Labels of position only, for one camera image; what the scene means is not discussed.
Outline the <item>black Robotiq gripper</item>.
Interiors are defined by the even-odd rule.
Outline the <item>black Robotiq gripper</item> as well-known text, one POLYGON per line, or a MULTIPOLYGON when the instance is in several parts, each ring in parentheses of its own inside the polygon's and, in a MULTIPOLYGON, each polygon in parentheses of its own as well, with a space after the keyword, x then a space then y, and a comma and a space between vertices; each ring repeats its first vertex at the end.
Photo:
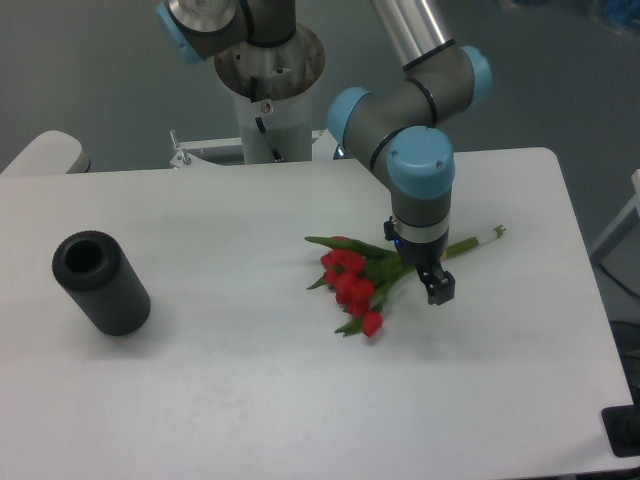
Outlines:
POLYGON ((402 265, 416 267, 418 277, 427 292, 429 305, 443 305, 455 296, 455 278, 441 265, 447 241, 447 234, 428 243, 414 243, 402 237, 393 241, 402 265))

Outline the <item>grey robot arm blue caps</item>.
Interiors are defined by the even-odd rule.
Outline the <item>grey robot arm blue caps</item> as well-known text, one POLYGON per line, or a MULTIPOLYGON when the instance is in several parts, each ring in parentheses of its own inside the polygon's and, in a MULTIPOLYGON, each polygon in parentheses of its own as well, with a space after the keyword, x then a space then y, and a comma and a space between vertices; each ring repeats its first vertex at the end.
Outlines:
MULTIPOLYGON (((401 260, 414 268, 428 300, 454 296, 441 265, 455 175, 442 122, 484 99, 488 60, 456 43, 433 1, 377 1, 374 9, 402 65, 387 96, 352 87, 327 114, 329 133, 389 191, 384 225, 401 260)), ((162 1, 159 22, 189 64, 211 61, 234 96, 244 161, 306 161, 312 154, 307 102, 325 67, 319 38, 296 19, 292 1, 162 1)))

